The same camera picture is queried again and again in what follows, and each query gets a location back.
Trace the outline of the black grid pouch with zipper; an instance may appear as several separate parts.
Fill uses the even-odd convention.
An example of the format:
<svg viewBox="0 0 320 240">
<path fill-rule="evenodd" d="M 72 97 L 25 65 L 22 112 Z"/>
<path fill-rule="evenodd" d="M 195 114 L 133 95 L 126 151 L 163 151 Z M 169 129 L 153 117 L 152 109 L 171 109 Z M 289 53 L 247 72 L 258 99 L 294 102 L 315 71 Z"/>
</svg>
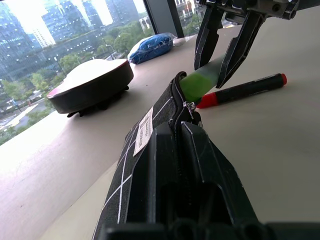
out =
<svg viewBox="0 0 320 240">
<path fill-rule="evenodd" d="M 152 110 L 151 129 L 154 130 L 163 123 L 168 124 L 173 135 L 173 149 L 177 152 L 180 150 L 181 142 L 178 140 L 181 131 L 178 123 L 184 120 L 192 121 L 187 108 L 183 106 L 187 100 L 180 86 L 180 81 L 186 76 L 187 73 L 184 71 L 177 73 L 150 108 Z M 142 151 L 134 154 L 136 142 L 140 140 L 138 136 L 140 122 L 141 120 L 138 120 L 125 136 L 120 158 L 91 240 L 98 240 L 104 224 L 118 224 L 125 220 L 133 168 L 142 155 Z"/>
</svg>

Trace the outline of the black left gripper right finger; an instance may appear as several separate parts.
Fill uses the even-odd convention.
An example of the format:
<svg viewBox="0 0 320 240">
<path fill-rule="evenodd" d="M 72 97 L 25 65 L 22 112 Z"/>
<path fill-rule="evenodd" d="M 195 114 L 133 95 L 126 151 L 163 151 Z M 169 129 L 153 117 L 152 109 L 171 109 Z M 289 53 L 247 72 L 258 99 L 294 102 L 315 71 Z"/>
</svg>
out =
<svg viewBox="0 0 320 240">
<path fill-rule="evenodd" d="M 228 159 L 199 126 L 182 122 L 186 164 L 196 188 L 200 223 L 258 222 L 242 182 Z"/>
</svg>

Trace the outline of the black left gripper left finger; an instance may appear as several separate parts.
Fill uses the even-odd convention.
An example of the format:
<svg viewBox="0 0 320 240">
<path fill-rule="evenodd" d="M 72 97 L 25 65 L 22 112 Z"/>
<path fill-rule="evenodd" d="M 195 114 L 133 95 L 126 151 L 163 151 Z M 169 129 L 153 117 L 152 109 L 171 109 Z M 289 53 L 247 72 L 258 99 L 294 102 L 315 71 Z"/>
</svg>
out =
<svg viewBox="0 0 320 240">
<path fill-rule="evenodd" d="M 126 222 L 172 225 L 181 213 L 180 156 L 168 123 L 157 126 L 134 165 Z"/>
</svg>

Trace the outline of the blue bundle in clear plastic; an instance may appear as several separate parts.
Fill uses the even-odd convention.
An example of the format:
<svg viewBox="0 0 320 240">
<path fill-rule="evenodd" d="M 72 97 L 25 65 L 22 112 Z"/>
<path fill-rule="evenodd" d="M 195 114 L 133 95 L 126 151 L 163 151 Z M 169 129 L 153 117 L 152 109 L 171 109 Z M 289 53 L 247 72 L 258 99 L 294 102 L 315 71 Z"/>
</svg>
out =
<svg viewBox="0 0 320 240">
<path fill-rule="evenodd" d="M 172 33 L 159 33 L 141 39 L 127 55 L 127 60 L 135 65 L 152 60 L 168 53 L 177 37 Z"/>
</svg>

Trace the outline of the dark window frame post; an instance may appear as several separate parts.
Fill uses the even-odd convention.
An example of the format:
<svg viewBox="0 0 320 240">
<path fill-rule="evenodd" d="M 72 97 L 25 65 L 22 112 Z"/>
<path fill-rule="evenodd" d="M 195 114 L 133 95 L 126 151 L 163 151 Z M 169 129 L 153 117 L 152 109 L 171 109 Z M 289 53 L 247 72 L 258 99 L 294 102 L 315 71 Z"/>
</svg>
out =
<svg viewBox="0 0 320 240">
<path fill-rule="evenodd" d="M 184 38 L 175 0 L 142 0 L 155 34 L 171 33 Z"/>
</svg>

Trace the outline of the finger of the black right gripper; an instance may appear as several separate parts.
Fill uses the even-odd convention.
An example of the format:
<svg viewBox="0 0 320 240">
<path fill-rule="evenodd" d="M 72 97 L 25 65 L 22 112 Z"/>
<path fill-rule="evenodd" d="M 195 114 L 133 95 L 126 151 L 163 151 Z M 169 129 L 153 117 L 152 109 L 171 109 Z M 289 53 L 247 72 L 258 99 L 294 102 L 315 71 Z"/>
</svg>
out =
<svg viewBox="0 0 320 240">
<path fill-rule="evenodd" d="M 206 8 L 199 32 L 196 38 L 194 69 L 197 70 L 206 65 L 215 50 L 219 35 L 218 29 L 222 28 L 224 12 L 215 5 Z"/>
<path fill-rule="evenodd" d="M 247 12 L 238 36 L 231 40 L 227 48 L 221 63 L 216 88 L 222 88 L 244 62 L 265 20 L 266 15 L 264 13 L 253 10 Z"/>
</svg>

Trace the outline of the green highlighter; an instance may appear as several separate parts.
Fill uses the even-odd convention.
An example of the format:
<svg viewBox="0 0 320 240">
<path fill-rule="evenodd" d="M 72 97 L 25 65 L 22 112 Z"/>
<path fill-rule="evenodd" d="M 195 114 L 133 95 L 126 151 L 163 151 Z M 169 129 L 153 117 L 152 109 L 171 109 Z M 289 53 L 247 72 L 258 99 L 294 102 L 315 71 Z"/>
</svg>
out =
<svg viewBox="0 0 320 240">
<path fill-rule="evenodd" d="M 223 59 L 213 59 L 179 82 L 186 101 L 196 102 L 217 85 Z"/>
</svg>

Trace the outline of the black marker with red cap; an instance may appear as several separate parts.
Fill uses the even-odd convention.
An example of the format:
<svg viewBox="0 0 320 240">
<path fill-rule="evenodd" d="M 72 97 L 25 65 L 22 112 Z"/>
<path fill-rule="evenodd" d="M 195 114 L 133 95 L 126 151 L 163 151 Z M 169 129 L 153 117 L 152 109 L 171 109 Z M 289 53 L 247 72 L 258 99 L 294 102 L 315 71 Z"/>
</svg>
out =
<svg viewBox="0 0 320 240">
<path fill-rule="evenodd" d="M 229 88 L 204 95 L 196 105 L 199 109 L 219 106 L 228 102 L 243 99 L 262 92 L 282 88 L 288 82 L 284 73 L 277 73 L 268 77 L 235 85 Z"/>
</svg>

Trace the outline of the round black robot vacuum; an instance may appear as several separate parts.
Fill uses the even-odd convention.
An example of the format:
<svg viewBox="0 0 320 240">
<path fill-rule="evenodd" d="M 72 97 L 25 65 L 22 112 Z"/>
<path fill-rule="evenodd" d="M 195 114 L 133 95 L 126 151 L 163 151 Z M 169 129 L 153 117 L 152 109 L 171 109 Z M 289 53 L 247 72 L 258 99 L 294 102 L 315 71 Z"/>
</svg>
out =
<svg viewBox="0 0 320 240">
<path fill-rule="evenodd" d="M 82 117 L 95 110 L 106 110 L 129 90 L 133 78 L 127 59 L 93 59 L 71 70 L 46 97 L 59 114 Z"/>
</svg>

